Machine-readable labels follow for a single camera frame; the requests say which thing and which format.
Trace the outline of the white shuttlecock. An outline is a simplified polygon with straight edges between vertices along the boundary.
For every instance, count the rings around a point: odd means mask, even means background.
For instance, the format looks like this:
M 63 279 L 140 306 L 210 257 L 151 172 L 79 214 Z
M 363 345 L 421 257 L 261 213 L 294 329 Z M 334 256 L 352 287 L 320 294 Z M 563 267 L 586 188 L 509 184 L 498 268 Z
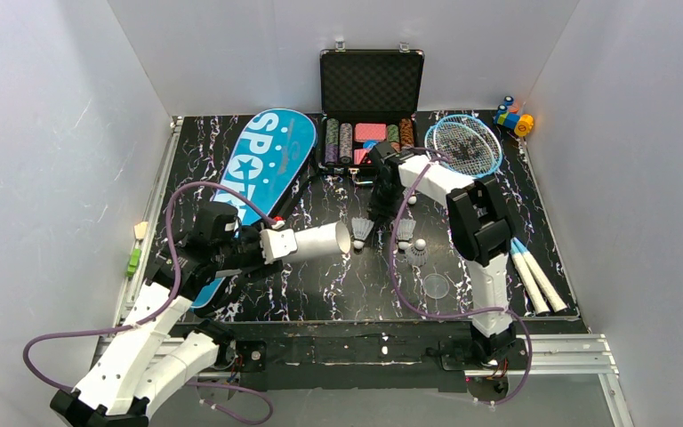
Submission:
M 416 239 L 405 250 L 405 257 L 406 261 L 414 267 L 425 265 L 429 258 L 427 242 L 422 238 Z

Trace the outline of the clear plastic tube lid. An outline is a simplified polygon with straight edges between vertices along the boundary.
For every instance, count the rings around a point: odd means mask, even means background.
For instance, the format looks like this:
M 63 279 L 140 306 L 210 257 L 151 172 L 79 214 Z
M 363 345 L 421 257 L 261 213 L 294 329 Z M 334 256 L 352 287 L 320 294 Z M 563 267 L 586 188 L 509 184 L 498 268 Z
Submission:
M 444 276 L 432 273 L 423 279 L 422 289 L 430 299 L 440 300 L 449 294 L 450 283 Z

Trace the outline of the white shuttlecock tube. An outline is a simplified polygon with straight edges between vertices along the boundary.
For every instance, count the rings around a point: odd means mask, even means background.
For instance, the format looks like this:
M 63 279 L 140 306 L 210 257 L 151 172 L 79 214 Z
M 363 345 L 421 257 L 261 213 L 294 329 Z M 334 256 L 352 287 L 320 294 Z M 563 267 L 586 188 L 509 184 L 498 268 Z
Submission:
M 344 222 L 333 222 L 294 232 L 297 250 L 285 262 L 305 262 L 327 255 L 348 254 L 352 247 L 350 232 Z

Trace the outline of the colourful toy block train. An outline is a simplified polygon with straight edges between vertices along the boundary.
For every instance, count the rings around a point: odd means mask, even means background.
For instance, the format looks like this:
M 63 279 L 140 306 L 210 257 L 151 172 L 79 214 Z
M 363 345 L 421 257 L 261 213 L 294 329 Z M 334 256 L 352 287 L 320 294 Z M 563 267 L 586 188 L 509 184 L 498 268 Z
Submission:
M 534 128 L 534 117 L 521 113 L 515 99 L 507 95 L 502 99 L 494 114 L 493 123 L 504 127 L 520 137 L 527 137 Z

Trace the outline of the green clip on rail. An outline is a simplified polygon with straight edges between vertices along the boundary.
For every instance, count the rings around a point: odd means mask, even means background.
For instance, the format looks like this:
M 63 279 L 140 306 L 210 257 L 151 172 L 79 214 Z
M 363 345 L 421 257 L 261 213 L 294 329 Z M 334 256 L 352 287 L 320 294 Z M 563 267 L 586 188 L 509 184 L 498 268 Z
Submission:
M 138 270 L 141 262 L 141 249 L 139 247 L 134 248 L 129 256 L 125 275 L 128 278 L 132 278 L 136 271 Z

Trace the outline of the grey shuttlecock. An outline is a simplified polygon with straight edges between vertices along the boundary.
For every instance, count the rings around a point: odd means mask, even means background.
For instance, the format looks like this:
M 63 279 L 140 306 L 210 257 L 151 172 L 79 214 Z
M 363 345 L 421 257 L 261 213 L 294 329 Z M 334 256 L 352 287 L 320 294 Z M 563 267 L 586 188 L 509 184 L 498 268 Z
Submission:
M 396 239 L 398 250 L 405 251 L 412 243 L 416 220 L 403 218 L 398 223 Z
M 374 229 L 374 222 L 363 217 L 351 219 L 352 245 L 356 251 L 361 251 L 365 247 L 365 241 Z

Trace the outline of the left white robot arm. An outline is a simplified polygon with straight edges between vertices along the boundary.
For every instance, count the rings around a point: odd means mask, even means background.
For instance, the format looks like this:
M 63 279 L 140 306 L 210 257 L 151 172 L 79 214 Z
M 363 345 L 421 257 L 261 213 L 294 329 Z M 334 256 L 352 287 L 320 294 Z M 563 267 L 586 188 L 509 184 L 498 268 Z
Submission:
M 235 333 L 204 320 L 161 360 L 157 351 L 199 292 L 216 278 L 246 281 L 297 252 L 295 234 L 279 221 L 241 225 L 233 205 L 201 210 L 193 228 L 167 234 L 168 255 L 153 264 L 150 284 L 111 344 L 74 386 L 58 389 L 51 410 L 68 426 L 147 426 L 153 414 L 201 371 L 239 358 Z

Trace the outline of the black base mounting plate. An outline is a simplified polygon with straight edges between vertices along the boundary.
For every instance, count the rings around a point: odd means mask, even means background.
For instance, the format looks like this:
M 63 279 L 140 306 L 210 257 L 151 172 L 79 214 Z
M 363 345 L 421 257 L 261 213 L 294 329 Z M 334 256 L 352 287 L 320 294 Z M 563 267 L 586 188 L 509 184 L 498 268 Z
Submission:
M 462 392 L 466 376 L 520 374 L 521 341 L 483 363 L 466 321 L 230 322 L 240 382 L 257 391 L 321 388 Z

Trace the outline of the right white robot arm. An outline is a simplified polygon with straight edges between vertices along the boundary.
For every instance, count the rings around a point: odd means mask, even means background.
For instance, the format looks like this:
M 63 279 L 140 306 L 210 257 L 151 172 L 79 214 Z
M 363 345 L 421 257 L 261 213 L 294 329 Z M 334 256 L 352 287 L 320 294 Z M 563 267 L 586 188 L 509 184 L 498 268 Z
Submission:
M 486 364 L 506 356 L 516 340 L 507 290 L 507 264 L 515 228 L 494 179 L 479 179 L 451 169 L 443 151 L 412 148 L 395 151 L 387 142 L 368 153 L 376 177 L 369 217 L 392 222 L 389 257 L 398 250 L 398 232 L 414 192 L 447 210 L 451 242 L 467 263 L 472 286 L 472 356 Z

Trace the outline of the black poker chip case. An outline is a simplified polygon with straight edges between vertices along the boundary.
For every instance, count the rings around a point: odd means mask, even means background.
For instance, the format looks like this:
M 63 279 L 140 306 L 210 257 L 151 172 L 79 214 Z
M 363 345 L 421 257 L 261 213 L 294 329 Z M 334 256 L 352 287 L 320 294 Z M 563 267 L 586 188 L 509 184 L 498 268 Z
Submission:
M 348 175 L 368 185 L 375 170 L 373 145 L 394 150 L 418 147 L 416 112 L 425 55 L 398 49 L 325 49 L 319 54 L 322 117 L 314 169 Z

